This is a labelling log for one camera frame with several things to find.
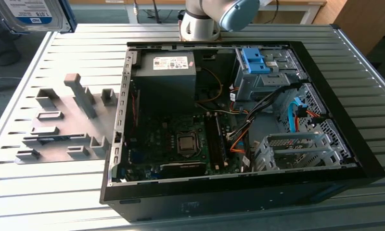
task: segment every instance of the hard drive label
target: hard drive label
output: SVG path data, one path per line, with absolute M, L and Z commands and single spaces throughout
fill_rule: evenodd
M 52 21 L 44 0 L 4 0 L 4 2 L 13 16 L 24 23 L 46 24 Z

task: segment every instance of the wooden cabinet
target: wooden cabinet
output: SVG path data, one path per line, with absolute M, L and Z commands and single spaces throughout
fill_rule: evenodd
M 366 55 L 385 35 L 385 0 L 326 0 L 313 24 L 337 24 Z

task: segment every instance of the ram slot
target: ram slot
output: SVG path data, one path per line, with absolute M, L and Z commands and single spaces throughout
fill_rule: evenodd
M 210 154 L 210 166 L 218 170 L 224 168 L 226 164 L 226 148 L 224 136 L 221 133 L 218 117 L 217 115 L 208 115 L 204 119 L 206 144 Z

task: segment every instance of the sticker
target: sticker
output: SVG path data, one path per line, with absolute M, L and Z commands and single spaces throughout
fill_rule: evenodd
M 156 57 L 153 60 L 153 70 L 188 69 L 186 56 Z
M 236 102 L 236 94 L 234 93 L 230 93 L 229 94 L 229 100 Z
M 41 23 L 41 19 L 40 18 L 30 18 L 32 23 Z
M 44 0 L 4 0 L 14 17 L 50 17 Z
M 246 156 L 242 157 L 242 163 L 249 167 L 249 159 Z
M 54 139 L 53 138 L 41 138 L 38 139 L 40 141 L 53 141 Z
M 265 63 L 266 63 L 266 66 L 278 66 L 276 61 L 265 62 Z

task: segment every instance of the motherboard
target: motherboard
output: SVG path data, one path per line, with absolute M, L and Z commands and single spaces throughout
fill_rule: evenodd
M 129 142 L 125 177 L 134 181 L 237 173 L 240 157 L 226 150 L 228 132 L 222 113 L 144 117 Z

